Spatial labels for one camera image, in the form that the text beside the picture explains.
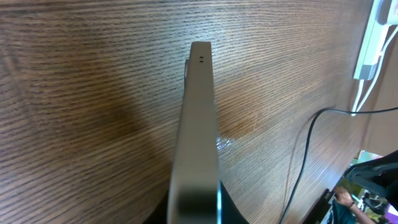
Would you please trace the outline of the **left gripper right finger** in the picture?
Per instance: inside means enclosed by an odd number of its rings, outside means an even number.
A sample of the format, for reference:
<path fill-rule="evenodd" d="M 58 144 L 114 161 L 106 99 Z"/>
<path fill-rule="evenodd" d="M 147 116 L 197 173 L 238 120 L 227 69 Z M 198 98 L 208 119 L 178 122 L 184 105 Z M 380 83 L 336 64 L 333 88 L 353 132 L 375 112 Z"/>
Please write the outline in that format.
<path fill-rule="evenodd" d="M 221 189 L 221 223 L 222 224 L 249 224 L 249 222 L 242 216 L 227 189 L 220 182 Z"/>

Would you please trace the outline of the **Galaxy S25 smartphone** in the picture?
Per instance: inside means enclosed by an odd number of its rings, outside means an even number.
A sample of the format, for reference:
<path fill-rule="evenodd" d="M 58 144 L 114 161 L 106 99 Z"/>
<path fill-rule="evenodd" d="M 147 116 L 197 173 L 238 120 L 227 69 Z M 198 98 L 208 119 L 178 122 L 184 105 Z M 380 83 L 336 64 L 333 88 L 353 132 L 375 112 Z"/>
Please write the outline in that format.
<path fill-rule="evenodd" d="M 219 223 L 218 127 L 210 42 L 193 42 L 169 188 L 167 221 Z"/>

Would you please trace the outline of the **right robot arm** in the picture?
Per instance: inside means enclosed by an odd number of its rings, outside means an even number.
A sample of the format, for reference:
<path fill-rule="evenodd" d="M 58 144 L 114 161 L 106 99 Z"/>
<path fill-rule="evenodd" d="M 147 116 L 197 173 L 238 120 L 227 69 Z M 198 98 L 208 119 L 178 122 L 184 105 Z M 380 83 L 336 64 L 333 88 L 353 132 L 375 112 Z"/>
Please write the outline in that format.
<path fill-rule="evenodd" d="M 384 157 L 351 166 L 344 178 L 386 198 L 389 203 L 397 201 L 397 151 Z"/>

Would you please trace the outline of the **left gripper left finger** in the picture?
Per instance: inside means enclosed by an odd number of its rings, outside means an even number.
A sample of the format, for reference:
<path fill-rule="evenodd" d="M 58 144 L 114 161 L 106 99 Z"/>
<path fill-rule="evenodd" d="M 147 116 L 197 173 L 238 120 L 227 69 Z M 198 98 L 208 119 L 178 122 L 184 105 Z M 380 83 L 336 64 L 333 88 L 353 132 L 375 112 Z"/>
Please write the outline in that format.
<path fill-rule="evenodd" d="M 166 224 L 167 223 L 167 209 L 169 201 L 169 191 L 166 191 L 159 204 L 151 214 L 151 224 Z"/>

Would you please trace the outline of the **person's hand in background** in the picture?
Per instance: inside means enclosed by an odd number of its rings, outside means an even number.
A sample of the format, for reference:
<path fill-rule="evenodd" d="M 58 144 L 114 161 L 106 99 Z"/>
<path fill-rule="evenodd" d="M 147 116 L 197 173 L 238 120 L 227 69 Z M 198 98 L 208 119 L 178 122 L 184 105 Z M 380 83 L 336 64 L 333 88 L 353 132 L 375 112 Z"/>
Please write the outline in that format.
<path fill-rule="evenodd" d="M 334 189 L 336 195 L 336 201 L 348 208 L 351 208 L 354 205 L 354 200 L 351 197 L 351 194 L 341 186 L 337 186 Z"/>

